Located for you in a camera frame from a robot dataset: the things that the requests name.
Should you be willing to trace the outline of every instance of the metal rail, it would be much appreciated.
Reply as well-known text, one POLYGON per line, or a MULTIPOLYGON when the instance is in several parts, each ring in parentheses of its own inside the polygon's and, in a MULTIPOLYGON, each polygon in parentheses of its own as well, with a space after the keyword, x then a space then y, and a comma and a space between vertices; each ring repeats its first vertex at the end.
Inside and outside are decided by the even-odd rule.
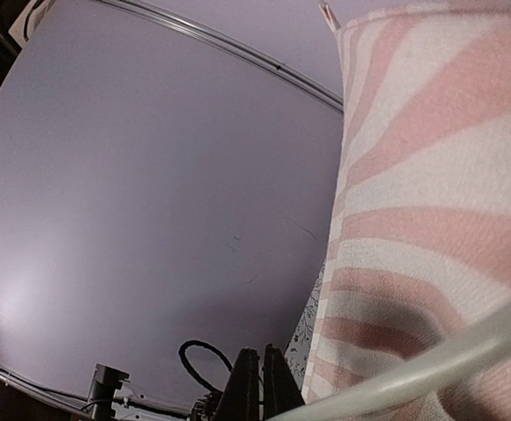
POLYGON ((93 0, 100 4, 107 4, 118 10, 125 11, 134 16, 149 20, 158 25, 198 39, 205 44, 225 51, 239 59, 247 61, 252 65, 265 70, 267 73, 280 78, 297 89, 312 96, 316 100, 328 105, 334 111, 343 114, 343 101, 340 96, 312 81, 308 77, 296 72, 291 67, 261 53, 235 39, 227 37, 222 33, 198 24, 192 20, 166 11, 140 0, 93 0))

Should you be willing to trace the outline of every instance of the striped fabric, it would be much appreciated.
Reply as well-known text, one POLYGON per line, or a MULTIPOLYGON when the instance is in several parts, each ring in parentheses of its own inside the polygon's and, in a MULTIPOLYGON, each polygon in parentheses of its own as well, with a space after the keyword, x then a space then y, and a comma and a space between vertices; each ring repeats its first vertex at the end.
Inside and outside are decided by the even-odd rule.
MULTIPOLYGON (((310 402, 511 298, 511 7, 486 5, 374 12, 336 33, 346 119, 310 402)), ((511 420, 511 360, 375 419, 511 420)))

